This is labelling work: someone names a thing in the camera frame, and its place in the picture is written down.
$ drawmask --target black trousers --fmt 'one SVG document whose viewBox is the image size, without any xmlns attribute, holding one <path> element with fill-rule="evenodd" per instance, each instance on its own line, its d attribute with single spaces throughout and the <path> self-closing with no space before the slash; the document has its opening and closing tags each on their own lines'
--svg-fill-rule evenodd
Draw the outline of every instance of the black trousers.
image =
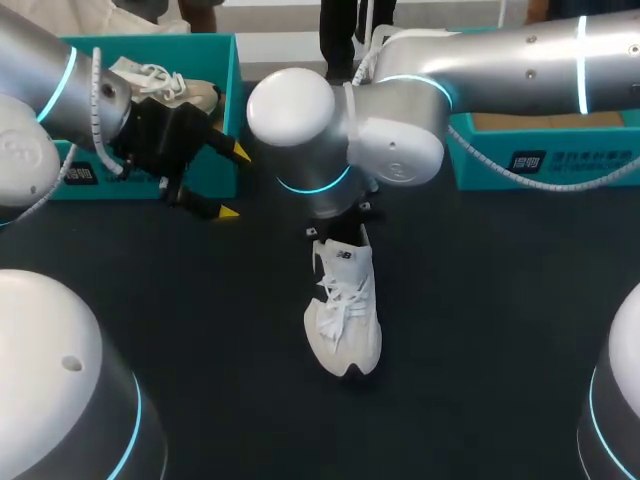
<svg viewBox="0 0 640 480">
<path fill-rule="evenodd" d="M 622 12 L 640 8 L 640 0 L 551 0 L 549 20 Z"/>
<path fill-rule="evenodd" d="M 373 29 L 392 25 L 396 0 L 375 0 Z M 353 65 L 355 51 L 351 37 L 356 25 L 357 36 L 364 39 L 367 23 L 367 0 L 362 0 L 358 13 L 357 0 L 322 0 L 320 7 L 320 50 L 329 69 L 346 69 Z"/>
</svg>

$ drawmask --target black table surface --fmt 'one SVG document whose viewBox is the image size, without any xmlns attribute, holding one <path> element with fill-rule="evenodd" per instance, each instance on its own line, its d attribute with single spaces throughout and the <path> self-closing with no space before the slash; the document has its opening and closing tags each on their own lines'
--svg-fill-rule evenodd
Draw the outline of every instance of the black table surface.
<svg viewBox="0 0 640 480">
<path fill-rule="evenodd" d="M 304 215 L 259 165 L 239 220 L 54 203 L 0 268 L 75 290 L 154 399 L 173 478 L 580 479 L 575 427 L 640 281 L 640 191 L 383 188 L 369 227 L 383 356 L 345 385 L 311 354 Z"/>
</svg>

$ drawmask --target blue led ring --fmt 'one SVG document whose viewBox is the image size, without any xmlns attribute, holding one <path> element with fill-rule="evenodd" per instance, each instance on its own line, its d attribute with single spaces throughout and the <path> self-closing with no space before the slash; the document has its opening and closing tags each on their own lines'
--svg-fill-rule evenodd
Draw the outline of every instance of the blue led ring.
<svg viewBox="0 0 640 480">
<path fill-rule="evenodd" d="M 131 435 L 131 440 L 129 440 L 129 445 L 125 450 L 124 455 L 122 455 L 122 458 L 118 462 L 118 465 L 116 465 L 116 468 L 113 470 L 111 475 L 107 477 L 107 480 L 116 480 L 118 475 L 120 475 L 120 473 L 122 472 L 122 469 L 127 463 L 127 460 L 129 460 L 129 457 L 131 456 L 131 452 L 133 451 L 133 447 L 135 446 L 136 441 L 138 440 L 138 433 L 140 432 L 140 423 L 142 421 L 142 393 L 140 393 L 140 385 L 138 385 L 138 379 L 136 378 L 135 375 L 133 376 L 133 381 L 136 384 L 136 393 L 138 394 L 138 413 L 136 414 L 136 424 L 135 424 L 135 427 L 133 428 L 133 434 Z"/>
<path fill-rule="evenodd" d="M 453 99 L 451 98 L 451 94 L 447 92 L 447 89 L 436 82 L 433 78 L 423 77 L 420 75 L 391 75 L 390 77 L 383 78 L 378 83 L 388 82 L 389 80 L 418 80 L 419 82 L 428 83 L 432 87 L 437 88 L 442 92 L 442 94 L 447 97 L 449 101 L 449 107 L 453 110 Z"/>
<path fill-rule="evenodd" d="M 71 47 L 71 54 L 69 55 L 67 68 L 65 68 L 64 74 L 62 75 L 62 78 L 60 79 L 58 86 L 54 90 L 53 95 L 51 95 L 51 98 L 42 109 L 42 112 L 40 112 L 40 115 L 38 115 L 38 118 L 37 118 L 38 123 L 42 123 L 43 120 L 47 118 L 47 115 L 51 113 L 51 110 L 53 110 L 53 107 L 56 105 L 56 102 L 62 95 L 62 92 L 64 91 L 64 87 L 67 86 L 67 82 L 69 81 L 69 78 L 71 77 L 71 73 L 73 72 L 73 67 L 76 64 L 77 57 L 78 57 L 78 50 L 76 50 L 76 47 Z"/>
<path fill-rule="evenodd" d="M 578 106 L 580 113 L 586 115 L 589 113 L 589 105 L 587 104 L 587 59 L 585 57 L 584 40 L 587 38 L 587 17 L 583 15 L 578 20 L 578 31 L 576 33 L 576 41 L 578 42 L 578 54 L 576 55 L 576 68 L 578 80 Z"/>
<path fill-rule="evenodd" d="M 622 465 L 620 460 L 618 460 L 618 458 L 614 455 L 614 453 L 611 451 L 611 448 L 609 448 L 609 445 L 607 445 L 607 442 L 605 441 L 604 436 L 602 435 L 602 432 L 600 432 L 600 428 L 598 427 L 598 422 L 596 422 L 596 414 L 593 410 L 593 382 L 595 378 L 596 378 L 596 370 L 593 371 L 593 376 L 591 377 L 591 385 L 589 386 L 589 410 L 591 411 L 591 421 L 593 422 L 593 427 L 595 428 L 596 433 L 598 434 L 600 443 L 602 443 L 602 446 L 604 447 L 605 451 L 609 454 L 609 457 L 611 457 L 611 460 L 613 460 L 613 463 L 616 464 L 616 466 L 620 469 L 620 471 L 624 473 L 629 480 L 637 480 L 636 477 L 631 475 L 631 473 L 629 473 L 629 471 L 624 467 L 624 465 Z"/>
<path fill-rule="evenodd" d="M 284 183 L 282 180 L 280 180 L 278 177 L 276 177 L 276 178 L 278 178 L 278 182 L 280 182 L 280 185 L 282 185 L 284 188 L 286 188 L 290 192 L 297 193 L 297 194 L 300 194 L 300 195 L 315 195 L 316 193 L 326 192 L 327 190 L 335 187 L 337 184 L 339 184 L 344 179 L 344 177 L 347 176 L 347 173 L 349 173 L 350 169 L 351 169 L 351 165 L 349 165 L 347 168 L 345 168 L 344 172 L 342 172 L 342 174 L 337 179 L 335 179 L 333 182 L 331 182 L 329 185 L 324 186 L 322 188 L 316 188 L 315 190 L 299 190 L 297 188 L 290 187 L 289 185 Z"/>
</svg>

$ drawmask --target teal shoe box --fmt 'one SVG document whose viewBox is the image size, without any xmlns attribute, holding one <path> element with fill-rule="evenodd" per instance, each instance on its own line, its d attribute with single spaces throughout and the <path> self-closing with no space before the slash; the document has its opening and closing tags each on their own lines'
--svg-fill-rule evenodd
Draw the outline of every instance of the teal shoe box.
<svg viewBox="0 0 640 480">
<path fill-rule="evenodd" d="M 65 41 L 91 56 L 102 50 L 103 68 L 125 56 L 139 63 L 162 65 L 185 79 L 215 83 L 226 94 L 223 131 L 238 137 L 244 115 L 244 88 L 234 35 L 127 35 L 70 37 Z M 71 148 L 56 141 L 61 161 Z M 208 198 L 232 198 L 236 194 L 237 171 L 231 161 L 204 147 L 189 167 L 185 181 L 193 191 Z M 134 172 L 118 181 L 95 154 L 79 151 L 54 200 L 149 200 L 159 197 L 158 180 Z"/>
<path fill-rule="evenodd" d="M 619 112 L 621 126 L 478 130 L 470 114 L 453 115 L 451 126 L 501 167 L 539 182 L 567 185 L 607 175 L 640 156 L 640 111 Z M 527 188 L 482 164 L 451 136 L 447 139 L 460 190 Z M 640 169 L 610 186 L 640 185 Z"/>
</svg>

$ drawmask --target box label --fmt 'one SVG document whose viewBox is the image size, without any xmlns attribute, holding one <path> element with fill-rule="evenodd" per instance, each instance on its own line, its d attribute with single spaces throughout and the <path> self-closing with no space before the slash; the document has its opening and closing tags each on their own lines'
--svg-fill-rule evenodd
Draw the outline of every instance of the box label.
<svg viewBox="0 0 640 480">
<path fill-rule="evenodd" d="M 538 173 L 547 155 L 545 150 L 513 152 L 508 170 L 513 173 Z"/>
<path fill-rule="evenodd" d="M 73 162 L 64 177 L 66 185 L 97 185 L 98 179 L 89 162 Z"/>
<path fill-rule="evenodd" d="M 554 152 L 549 170 L 554 173 L 608 172 L 624 167 L 631 160 L 631 150 Z"/>
</svg>

